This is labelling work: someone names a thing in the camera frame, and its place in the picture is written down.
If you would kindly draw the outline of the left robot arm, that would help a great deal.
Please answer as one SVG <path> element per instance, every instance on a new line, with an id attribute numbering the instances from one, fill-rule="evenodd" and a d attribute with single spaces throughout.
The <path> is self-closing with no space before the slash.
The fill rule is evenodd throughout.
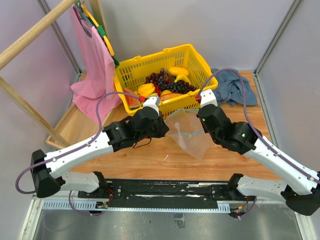
<path id="1" fill-rule="evenodd" d="M 92 136 L 67 148 L 31 155 L 31 176 L 38 198 L 51 197 L 59 191 L 83 191 L 101 198 L 107 185 L 101 172 L 71 173 L 70 170 L 91 159 L 134 147 L 144 139 L 163 138 L 169 131 L 162 113 L 146 106 L 134 116 L 127 116 Z"/>

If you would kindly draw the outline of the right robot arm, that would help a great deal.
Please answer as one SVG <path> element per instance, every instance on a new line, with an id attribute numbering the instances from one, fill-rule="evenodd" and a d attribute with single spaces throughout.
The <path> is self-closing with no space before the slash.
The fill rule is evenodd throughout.
<path id="1" fill-rule="evenodd" d="M 247 122 L 231 122 L 223 109 L 202 104 L 197 113 L 205 133 L 224 149 L 251 158 L 279 176 L 280 180 L 232 175 L 226 193 L 232 200 L 255 196 L 285 203 L 291 210 L 311 216 L 320 208 L 320 174 L 276 148 Z"/>

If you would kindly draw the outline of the yellow bell pepper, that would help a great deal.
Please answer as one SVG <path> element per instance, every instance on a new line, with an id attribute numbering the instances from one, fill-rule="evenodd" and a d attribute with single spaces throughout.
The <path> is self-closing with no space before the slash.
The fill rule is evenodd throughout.
<path id="1" fill-rule="evenodd" d="M 155 92 L 156 88 L 153 83 L 147 83 L 139 86 L 137 92 L 142 97 L 148 97 Z"/>

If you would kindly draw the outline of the yellow banana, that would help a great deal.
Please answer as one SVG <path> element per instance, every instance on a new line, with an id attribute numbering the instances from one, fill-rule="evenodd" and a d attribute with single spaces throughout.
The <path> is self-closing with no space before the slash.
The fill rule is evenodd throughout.
<path id="1" fill-rule="evenodd" d="M 178 83 L 179 81 L 183 81 L 185 83 L 191 84 L 190 79 L 186 75 L 183 75 L 183 74 L 177 75 L 174 80 L 175 83 Z"/>

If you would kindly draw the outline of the clear zip top bag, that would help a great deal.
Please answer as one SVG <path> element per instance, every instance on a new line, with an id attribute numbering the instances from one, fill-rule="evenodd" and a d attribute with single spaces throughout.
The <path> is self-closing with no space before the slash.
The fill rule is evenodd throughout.
<path id="1" fill-rule="evenodd" d="M 178 109 L 164 122 L 169 128 L 166 135 L 172 138 L 188 155 L 202 160 L 212 140 L 210 135 L 204 132 L 197 113 L 196 109 Z"/>

